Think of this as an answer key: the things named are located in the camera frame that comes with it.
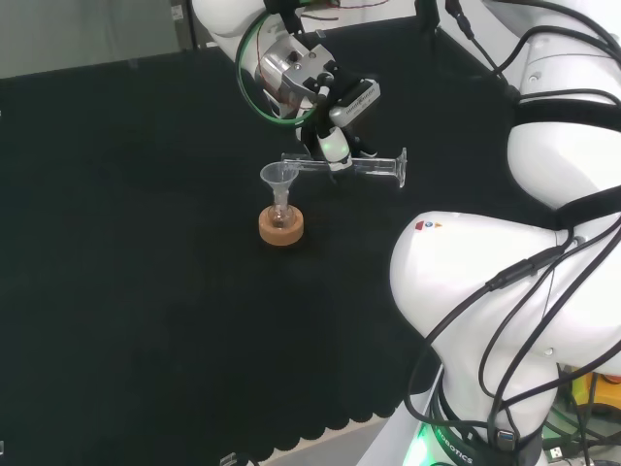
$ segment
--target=black table surface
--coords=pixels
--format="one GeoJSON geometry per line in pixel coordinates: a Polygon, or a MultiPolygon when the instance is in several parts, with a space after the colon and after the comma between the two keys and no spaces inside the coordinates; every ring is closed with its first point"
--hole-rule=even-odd
{"type": "Polygon", "coordinates": [[[306,234],[288,250],[259,239],[258,175],[299,148],[245,107],[219,50],[0,83],[0,464],[263,459],[389,416],[421,344],[388,281],[408,223],[552,224],[510,177],[497,87],[441,77],[412,19],[326,42],[378,75],[365,135],[409,149],[408,183],[301,175],[306,234]]]}

